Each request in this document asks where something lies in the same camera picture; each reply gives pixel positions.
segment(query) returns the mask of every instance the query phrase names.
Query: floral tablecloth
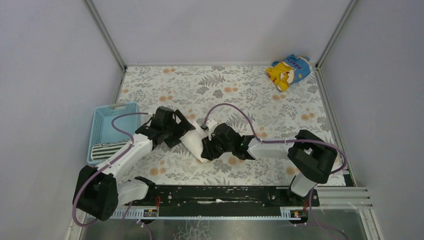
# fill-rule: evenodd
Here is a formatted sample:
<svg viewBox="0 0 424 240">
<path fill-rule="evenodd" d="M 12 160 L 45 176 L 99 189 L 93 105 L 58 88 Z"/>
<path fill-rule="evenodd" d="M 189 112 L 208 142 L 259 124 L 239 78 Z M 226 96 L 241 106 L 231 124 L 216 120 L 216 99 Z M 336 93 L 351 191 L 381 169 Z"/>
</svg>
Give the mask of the floral tablecloth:
<svg viewBox="0 0 424 240">
<path fill-rule="evenodd" d="M 265 66 L 130 66 L 119 102 L 138 102 L 141 112 L 159 106 L 179 109 L 201 124 L 209 109 L 219 103 L 241 108 L 261 138 L 294 136 L 307 129 L 333 142 L 330 125 L 314 79 L 280 92 L 265 73 Z M 241 135 L 251 135 L 247 121 L 229 106 L 210 115 Z M 340 166 L 337 160 L 333 169 Z M 169 149 L 164 143 L 143 157 L 122 181 L 137 176 L 168 185 L 280 185 L 288 186 L 299 172 L 287 158 L 240 160 L 230 153 L 200 163 L 182 144 Z M 329 186 L 344 186 L 341 173 L 330 176 Z"/>
</svg>

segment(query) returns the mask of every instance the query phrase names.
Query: white wall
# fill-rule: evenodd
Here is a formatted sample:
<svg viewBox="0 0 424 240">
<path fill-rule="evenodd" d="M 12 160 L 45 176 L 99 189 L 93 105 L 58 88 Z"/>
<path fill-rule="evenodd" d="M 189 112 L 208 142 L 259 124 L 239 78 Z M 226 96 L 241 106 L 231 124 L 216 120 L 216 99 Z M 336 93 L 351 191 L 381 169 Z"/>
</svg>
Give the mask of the white wall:
<svg viewBox="0 0 424 240">
<path fill-rule="evenodd" d="M 0 3 L 0 238 L 63 239 L 120 69 L 82 0 Z"/>
<path fill-rule="evenodd" d="M 349 0 L 94 0 L 128 65 L 315 62 Z"/>
<path fill-rule="evenodd" d="M 386 240 L 424 235 L 424 2 L 360 1 L 323 78 Z"/>
</svg>

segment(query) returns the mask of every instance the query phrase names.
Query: blue basket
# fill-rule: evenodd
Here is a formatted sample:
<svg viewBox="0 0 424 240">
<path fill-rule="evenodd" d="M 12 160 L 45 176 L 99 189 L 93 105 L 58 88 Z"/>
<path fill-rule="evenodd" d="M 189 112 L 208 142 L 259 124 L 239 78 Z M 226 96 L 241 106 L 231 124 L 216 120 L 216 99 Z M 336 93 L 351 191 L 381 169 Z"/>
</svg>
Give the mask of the blue basket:
<svg viewBox="0 0 424 240">
<path fill-rule="evenodd" d="M 118 132 L 112 127 L 112 120 L 119 115 L 137 113 L 138 111 L 139 106 L 136 102 L 99 106 L 95 109 L 91 126 L 90 144 L 88 146 L 88 164 L 96 165 L 103 162 L 102 160 L 92 160 L 91 154 L 93 145 L 116 143 L 121 140 L 129 139 L 127 135 Z M 121 117 L 115 121 L 115 126 L 125 132 L 134 134 L 141 126 L 141 116 L 136 114 Z"/>
</svg>

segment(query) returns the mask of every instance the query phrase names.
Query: black and white striped object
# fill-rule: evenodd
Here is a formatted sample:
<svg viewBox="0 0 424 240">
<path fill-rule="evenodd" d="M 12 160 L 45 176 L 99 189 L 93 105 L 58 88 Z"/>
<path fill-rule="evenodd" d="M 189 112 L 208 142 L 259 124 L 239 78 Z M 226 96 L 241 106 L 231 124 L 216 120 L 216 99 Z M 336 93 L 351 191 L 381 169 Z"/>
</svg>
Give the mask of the black and white striped object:
<svg viewBox="0 0 424 240">
<path fill-rule="evenodd" d="M 119 142 L 107 142 L 96 144 L 91 149 L 91 159 L 92 160 L 107 160 L 119 149 L 121 149 L 125 144 L 127 144 L 129 139 L 124 139 Z"/>
</svg>

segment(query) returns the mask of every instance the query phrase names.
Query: chip bag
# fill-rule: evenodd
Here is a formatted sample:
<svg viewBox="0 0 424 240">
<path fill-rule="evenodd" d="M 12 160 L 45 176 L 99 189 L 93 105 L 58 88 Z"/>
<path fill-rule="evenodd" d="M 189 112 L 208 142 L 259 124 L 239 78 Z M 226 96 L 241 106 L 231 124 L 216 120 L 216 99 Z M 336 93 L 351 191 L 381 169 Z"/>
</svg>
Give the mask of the chip bag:
<svg viewBox="0 0 424 240">
<path fill-rule="evenodd" d="M 309 63 L 309 57 L 292 54 L 282 61 L 275 61 L 272 63 L 272 66 L 266 69 L 266 74 L 277 86 L 277 89 L 283 92 L 292 83 L 314 77 L 314 72 Z"/>
</svg>

